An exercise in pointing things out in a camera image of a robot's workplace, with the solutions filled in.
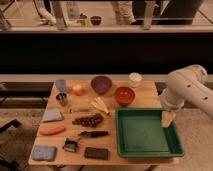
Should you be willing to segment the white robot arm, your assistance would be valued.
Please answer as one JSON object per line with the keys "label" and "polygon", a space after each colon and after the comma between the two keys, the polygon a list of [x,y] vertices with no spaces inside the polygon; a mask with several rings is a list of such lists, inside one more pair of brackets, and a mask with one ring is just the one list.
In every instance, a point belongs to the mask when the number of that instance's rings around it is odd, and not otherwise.
{"label": "white robot arm", "polygon": [[201,65],[190,65],[170,72],[166,88],[159,95],[164,112],[161,126],[167,128],[186,101],[198,107],[213,120],[213,90],[204,85],[207,71]]}

